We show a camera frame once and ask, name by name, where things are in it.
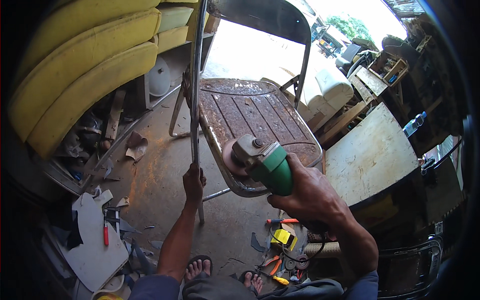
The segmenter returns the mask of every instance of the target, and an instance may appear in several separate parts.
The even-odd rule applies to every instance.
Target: sky
[[[382,49],[382,39],[387,34],[401,39],[407,37],[402,24],[382,0],[307,0],[307,2],[325,21],[329,15],[341,15],[342,13],[362,20],[370,31],[373,42],[380,50]]]

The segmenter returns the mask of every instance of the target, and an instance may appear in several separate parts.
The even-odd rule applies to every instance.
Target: tree
[[[372,40],[368,28],[362,20],[346,16],[328,16],[327,24],[333,25],[341,33],[345,34],[350,40],[354,37]]]

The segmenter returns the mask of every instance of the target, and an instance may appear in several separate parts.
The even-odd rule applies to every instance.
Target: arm
[[[202,169],[196,164],[191,164],[190,169],[183,175],[187,201],[180,217],[163,242],[156,270],[158,275],[167,275],[178,282],[182,281],[192,248],[195,214],[202,201],[205,183]]]
[[[287,156],[293,176],[293,193],[271,195],[268,202],[290,216],[326,223],[336,235],[342,254],[357,276],[377,269],[375,239],[353,217],[347,203],[316,168],[305,168],[295,154]]]

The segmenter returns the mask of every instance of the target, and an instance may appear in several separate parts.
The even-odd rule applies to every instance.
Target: plastic water bottle
[[[418,127],[423,125],[423,121],[427,117],[426,112],[422,112],[421,114],[418,114],[415,116],[415,119],[410,120],[405,127],[403,128],[403,132],[407,137],[410,137],[415,131],[417,131]]]

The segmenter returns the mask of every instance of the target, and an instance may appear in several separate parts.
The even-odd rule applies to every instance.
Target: hand
[[[293,177],[293,193],[290,196],[268,196],[268,202],[283,209],[289,216],[306,221],[319,220],[329,226],[340,221],[339,217],[351,215],[343,201],[324,174],[317,168],[306,168],[297,155],[287,155]]]
[[[197,164],[190,164],[187,173],[183,175],[183,188],[187,194],[187,202],[200,204],[206,182],[203,169]]]

